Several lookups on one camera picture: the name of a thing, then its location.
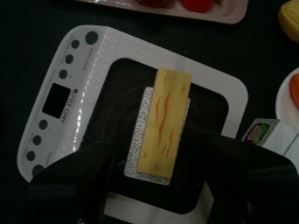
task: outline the plate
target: plate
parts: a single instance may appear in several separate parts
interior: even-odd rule
[[[294,74],[299,74],[299,68],[286,75],[277,90],[274,116],[299,133],[299,109],[294,106],[288,89],[288,83]]]
[[[218,22],[222,24],[234,24],[245,16],[248,0],[221,0],[214,3],[206,13],[196,13],[185,10],[178,0],[172,0],[162,8],[150,8],[142,6],[135,0],[73,0],[89,4],[99,4],[115,7],[123,10],[141,11],[178,18],[192,18]]]

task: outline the scale button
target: scale button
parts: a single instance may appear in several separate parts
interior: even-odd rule
[[[78,42],[75,39],[73,39],[73,40],[70,41],[70,47],[71,47],[73,49],[77,49],[78,46],[79,46],[79,42]]]
[[[27,151],[27,153],[26,153],[25,157],[26,157],[26,159],[27,159],[29,161],[33,161],[33,160],[34,160],[34,153],[33,153],[33,151],[31,151],[31,150],[30,150],[30,151]]]
[[[71,61],[73,61],[73,56],[69,54],[65,57],[65,62],[66,62],[66,64],[70,64]]]
[[[38,127],[41,130],[45,130],[47,127],[47,122],[45,120],[39,120]]]
[[[89,45],[93,45],[98,41],[98,34],[94,31],[89,31],[85,36],[85,41]]]
[[[34,145],[39,145],[41,142],[42,142],[42,138],[41,138],[39,136],[34,136],[34,137],[31,138],[31,143],[33,143]]]
[[[63,80],[67,77],[67,71],[66,70],[59,70],[59,78]]]
[[[41,171],[43,170],[43,167],[37,164],[33,168],[31,168],[31,175],[35,176],[35,174],[38,174]]]

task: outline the digital display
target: digital display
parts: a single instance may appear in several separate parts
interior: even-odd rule
[[[70,89],[59,86],[55,83],[50,85],[50,92],[47,94],[41,112],[49,116],[61,118],[61,112],[65,107],[66,100],[70,95]]]

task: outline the tomato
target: tomato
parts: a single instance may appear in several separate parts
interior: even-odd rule
[[[188,11],[204,13],[210,9],[214,0],[180,0],[180,3]]]
[[[170,0],[137,0],[137,2],[149,7],[161,7],[170,2]]]

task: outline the red food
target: red food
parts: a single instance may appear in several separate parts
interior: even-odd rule
[[[293,104],[299,108],[299,73],[289,80],[289,94],[293,99]]]
[[[170,2],[170,0],[137,0],[137,2],[149,7],[161,7]]]
[[[180,3],[188,11],[204,13],[210,9],[214,0],[180,0]]]

